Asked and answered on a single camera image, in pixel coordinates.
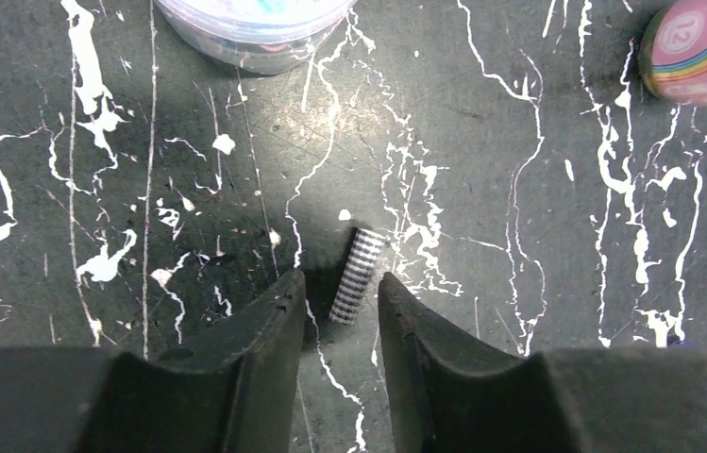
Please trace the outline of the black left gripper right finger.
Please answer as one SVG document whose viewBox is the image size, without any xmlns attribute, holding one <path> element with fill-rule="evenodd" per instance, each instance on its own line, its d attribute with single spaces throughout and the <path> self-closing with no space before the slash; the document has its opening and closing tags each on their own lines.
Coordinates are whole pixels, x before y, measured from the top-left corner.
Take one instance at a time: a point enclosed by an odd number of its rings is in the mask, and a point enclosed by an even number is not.
<svg viewBox="0 0 707 453">
<path fill-rule="evenodd" d="M 707 452 L 707 348 L 565 348 L 519 358 L 379 284 L 398 452 Z"/>
</svg>

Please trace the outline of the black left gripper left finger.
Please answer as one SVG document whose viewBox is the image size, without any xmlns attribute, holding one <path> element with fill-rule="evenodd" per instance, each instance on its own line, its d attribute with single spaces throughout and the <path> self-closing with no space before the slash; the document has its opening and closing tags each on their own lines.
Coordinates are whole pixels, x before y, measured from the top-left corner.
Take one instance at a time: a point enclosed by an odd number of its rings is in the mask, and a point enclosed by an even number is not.
<svg viewBox="0 0 707 453">
<path fill-rule="evenodd" d="M 285 452 L 306 281 L 253 302 L 156 361 L 118 349 L 0 349 L 0 452 Z"/>
</svg>

